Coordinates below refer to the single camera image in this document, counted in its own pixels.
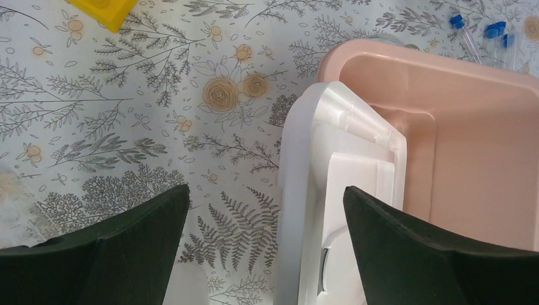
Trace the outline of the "white plastic bin lid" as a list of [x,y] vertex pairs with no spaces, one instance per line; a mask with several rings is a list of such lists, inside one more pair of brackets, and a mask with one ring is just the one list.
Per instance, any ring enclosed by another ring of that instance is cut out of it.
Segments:
[[304,91],[282,134],[275,304],[365,304],[344,192],[402,209],[406,163],[406,138],[346,85]]

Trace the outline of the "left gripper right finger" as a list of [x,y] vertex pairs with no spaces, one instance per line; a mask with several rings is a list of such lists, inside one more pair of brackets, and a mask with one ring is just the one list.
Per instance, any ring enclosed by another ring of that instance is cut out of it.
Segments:
[[537,304],[538,253],[452,233],[348,186],[343,206],[368,304]]

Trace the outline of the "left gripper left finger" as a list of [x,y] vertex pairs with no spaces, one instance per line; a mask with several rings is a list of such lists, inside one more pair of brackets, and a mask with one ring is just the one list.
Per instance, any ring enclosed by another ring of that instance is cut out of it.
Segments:
[[1,250],[2,304],[162,304],[189,210],[175,186],[33,247]]

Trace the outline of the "pink plastic bin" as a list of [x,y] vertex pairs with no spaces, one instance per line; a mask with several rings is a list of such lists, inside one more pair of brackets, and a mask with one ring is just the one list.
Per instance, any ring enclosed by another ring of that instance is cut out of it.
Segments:
[[538,79],[368,39],[333,48],[340,81],[407,140],[404,210],[476,240],[538,250]]

